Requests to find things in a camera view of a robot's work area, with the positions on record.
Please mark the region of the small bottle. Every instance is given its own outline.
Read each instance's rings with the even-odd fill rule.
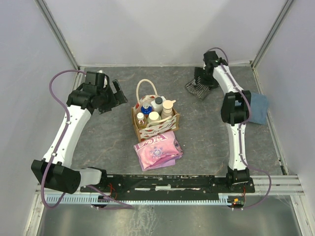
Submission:
[[[157,112],[151,112],[148,117],[148,124],[154,121],[159,121],[159,120],[161,120],[161,116]]]
[[[141,112],[137,114],[137,126],[139,129],[145,129],[147,127],[147,118]]]
[[[162,119],[165,119],[169,116],[173,116],[174,112],[173,112],[173,104],[174,102],[176,102],[176,100],[174,101],[170,101],[170,100],[166,100],[163,102],[163,111],[162,111]]]
[[[153,111],[161,114],[163,111],[163,102],[166,100],[164,96],[157,97],[155,100],[151,102],[151,106],[153,108]]]
[[[148,118],[148,115],[152,112],[152,107],[148,103],[145,103],[141,107],[141,112]]]

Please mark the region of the printed design on cloth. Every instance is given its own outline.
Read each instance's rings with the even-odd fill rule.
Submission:
[[[134,149],[136,151],[139,151],[140,149],[144,148],[146,145],[156,144],[156,143],[158,143],[160,141],[163,141],[163,140],[166,140],[166,139],[167,139],[166,136],[164,136],[162,134],[159,134],[159,135],[156,135],[156,136],[154,136],[154,137],[152,137],[150,139],[147,139],[145,142],[141,142],[139,144],[136,144],[134,146]]]
[[[155,158],[160,159],[161,155],[164,154],[164,152],[162,150],[163,150],[162,147],[160,147],[159,149],[157,147],[154,147],[154,150],[150,151],[150,154],[151,154],[152,158],[153,159],[155,159]]]
[[[174,147],[176,148],[177,151],[183,152],[181,146],[179,146],[179,143],[176,139],[174,139]]]
[[[172,119],[165,121],[162,126],[152,126],[149,129],[141,129],[140,137],[148,138],[154,135],[164,133],[166,130],[175,129],[176,128],[176,116]]]

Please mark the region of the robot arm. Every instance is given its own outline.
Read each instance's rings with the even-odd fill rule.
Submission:
[[[87,72],[85,82],[69,95],[67,109],[70,113],[70,121],[66,122],[65,114],[56,138],[43,159],[34,160],[31,166],[37,180],[41,183],[48,161],[52,155],[54,156],[45,180],[45,187],[65,193],[74,193],[81,186],[100,183],[102,175],[106,175],[104,170],[96,168],[73,170],[70,167],[81,132],[94,110],[105,113],[111,111],[113,107],[127,102],[118,81],[114,80],[113,84],[117,91],[115,94],[110,88],[107,75],[101,71]],[[58,150],[54,153],[66,123],[68,123],[67,131]]]
[[[224,101],[221,109],[222,121],[226,123],[229,136],[230,160],[228,163],[228,185],[248,182],[250,179],[249,170],[243,163],[245,156],[245,128],[246,124],[240,125],[248,119],[248,107],[240,95],[239,91],[245,95],[249,104],[251,103],[251,93],[244,91],[230,73],[227,62],[219,58],[215,51],[204,54],[204,69],[206,70],[207,80],[203,78],[202,84],[213,84],[214,80],[220,85],[224,93]]]

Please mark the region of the red wire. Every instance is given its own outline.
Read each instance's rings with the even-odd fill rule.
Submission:
[[[110,183],[109,185],[108,185],[108,187],[110,187],[110,197],[112,197],[112,192],[113,192],[113,190],[115,191],[115,200],[116,200],[116,198],[117,198],[117,192],[116,192],[116,190],[113,188],[113,185]]]
[[[246,188],[245,188],[245,186],[243,186],[243,190],[244,190],[244,192],[243,192],[243,194],[242,194],[241,197],[245,196],[245,194],[246,194]]]

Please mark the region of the basket handle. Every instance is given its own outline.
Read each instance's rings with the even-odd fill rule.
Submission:
[[[146,128],[149,128],[149,125],[152,125],[152,124],[159,124],[159,123],[162,123],[164,121],[167,121],[168,119],[171,119],[172,116],[169,116],[169,117],[166,117],[164,119],[161,119],[161,120],[158,120],[158,121],[153,121],[153,122],[150,122],[147,124],[147,127]]]
[[[157,89],[156,87],[154,86],[154,84],[151,82],[151,80],[147,80],[147,79],[143,79],[143,80],[140,80],[138,85],[137,85],[137,89],[136,89],[136,96],[137,96],[137,102],[140,102],[140,99],[139,99],[139,87],[140,87],[140,84],[142,82],[149,82],[154,90],[154,93],[155,95],[158,97],[158,92],[157,92]]]

